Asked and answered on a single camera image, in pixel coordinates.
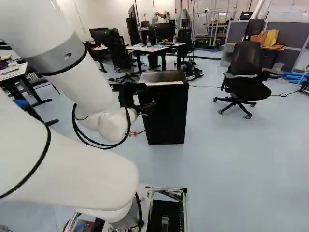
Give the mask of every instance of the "black pedestal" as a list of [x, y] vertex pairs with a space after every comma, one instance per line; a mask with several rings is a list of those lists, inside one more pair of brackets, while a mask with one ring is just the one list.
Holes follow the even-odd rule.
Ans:
[[139, 93], [140, 104], [155, 101], [156, 110], [143, 116], [148, 143], [183, 144], [189, 85], [181, 70], [143, 72], [139, 83], [148, 90]]

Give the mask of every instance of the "robotic arm in background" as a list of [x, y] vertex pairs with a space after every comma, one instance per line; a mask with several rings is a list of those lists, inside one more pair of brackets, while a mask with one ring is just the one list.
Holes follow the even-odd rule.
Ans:
[[[112, 89], [55, 0], [0, 0], [0, 21], [2, 39], [77, 104], [82, 125], [109, 141], [123, 137], [134, 103], [104, 112]], [[1, 90], [0, 102], [0, 199], [70, 206], [110, 223], [126, 217], [139, 180], [132, 162], [50, 130]]]

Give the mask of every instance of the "chair backrest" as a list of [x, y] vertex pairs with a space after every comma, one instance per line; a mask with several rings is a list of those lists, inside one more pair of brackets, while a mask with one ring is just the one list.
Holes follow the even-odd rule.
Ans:
[[112, 62], [118, 68], [132, 67], [132, 60], [129, 56], [128, 50], [125, 49], [123, 38], [115, 30], [110, 30], [110, 47]]
[[235, 75], [256, 75], [262, 71], [261, 44], [253, 41], [237, 43], [228, 72]]
[[180, 47], [178, 52], [186, 54], [192, 50], [192, 31], [190, 29], [181, 29], [178, 31], [177, 42], [188, 43], [187, 46]]
[[262, 32], [264, 25], [265, 21], [263, 19], [250, 19], [246, 27], [244, 40], [250, 40], [252, 35], [259, 35]]

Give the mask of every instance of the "office desk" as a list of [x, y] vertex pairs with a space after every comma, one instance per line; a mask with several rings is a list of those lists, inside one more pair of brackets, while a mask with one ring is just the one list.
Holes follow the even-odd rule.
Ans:
[[140, 55], [141, 54], [149, 54], [149, 55], [157, 55], [162, 58], [162, 70], [166, 70], [166, 53], [170, 50], [170, 47], [162, 47], [162, 48], [154, 48], [154, 47], [139, 47], [139, 46], [128, 46], [127, 50], [131, 50], [134, 52], [136, 56], [137, 64], [139, 67], [139, 72], [143, 72], [145, 70], [141, 69]]
[[177, 69], [180, 70], [181, 55], [180, 49], [189, 43], [176, 42], [175, 45], [162, 45], [163, 47], [173, 47], [177, 49]]
[[105, 68], [103, 66], [103, 62], [102, 62], [102, 59], [101, 59], [102, 58], [102, 53], [101, 52], [105, 51], [105, 50], [108, 50], [108, 47], [102, 45], [101, 47], [94, 47], [91, 50], [97, 51], [97, 60], [100, 63], [100, 66], [101, 66], [100, 70], [102, 72], [104, 72], [104, 73], [107, 73], [107, 71], [105, 70]]
[[[30, 84], [30, 82], [26, 78], [27, 70], [28, 70], [28, 63], [24, 63], [19, 65], [18, 70], [0, 75], [0, 86], [5, 87], [5, 89], [8, 90], [9, 93], [15, 99], [25, 100], [26, 98], [15, 85], [16, 82], [22, 81], [24, 85], [28, 88], [28, 90], [31, 92], [31, 94], [34, 96], [34, 98], [37, 100], [37, 103], [33, 104], [32, 107], [41, 105], [46, 102], [50, 102], [52, 100], [51, 98], [42, 100], [40, 96], [37, 94], [37, 92], [34, 90], [32, 84]], [[46, 125], [50, 126], [57, 123], [58, 121], [59, 121], [58, 119], [54, 119], [47, 122]]]

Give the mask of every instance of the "table leg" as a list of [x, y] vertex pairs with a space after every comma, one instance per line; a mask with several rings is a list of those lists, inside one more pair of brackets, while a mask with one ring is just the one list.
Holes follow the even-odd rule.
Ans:
[[181, 63], [181, 55], [180, 52], [177, 51], [177, 69], [180, 70], [180, 63]]
[[59, 119], [53, 119], [51, 121], [48, 122], [44, 122], [43, 119], [41, 118], [41, 116], [33, 109], [33, 107], [30, 105], [27, 109], [27, 112], [34, 117], [35, 119], [39, 120], [40, 122], [44, 123], [45, 125], [47, 125], [48, 127], [51, 125], [54, 125], [55, 123], [59, 122]]
[[165, 61], [165, 54], [161, 55], [162, 58], [162, 71], [166, 70], [166, 61]]
[[37, 94], [37, 92], [34, 90], [34, 88], [32, 87], [32, 85], [30, 84], [30, 82], [27, 80], [26, 77], [22, 77], [21, 80], [24, 82], [25, 86], [29, 89], [29, 91], [31, 92], [32, 96], [37, 100], [37, 103], [33, 104], [32, 107], [38, 106], [38, 105], [42, 105], [46, 102], [50, 102], [52, 99], [45, 99], [42, 100], [40, 98], [40, 96]]
[[143, 70], [141, 69], [141, 62], [140, 62], [140, 56], [136, 55], [136, 61], [137, 61], [137, 66], [139, 68], [139, 72], [143, 72]]
[[5, 88], [9, 91], [9, 93], [15, 98], [15, 99], [21, 99], [21, 100], [26, 100], [24, 95], [22, 95], [21, 92], [19, 92], [18, 88], [15, 85], [15, 81], [6, 81], [5, 84], [3, 85]]
[[107, 71], [105, 70], [105, 68], [103, 66], [103, 62], [102, 62], [102, 59], [101, 59], [101, 51], [98, 51], [97, 57], [98, 57], [98, 62], [101, 66], [101, 68], [100, 68], [101, 72], [107, 73]]

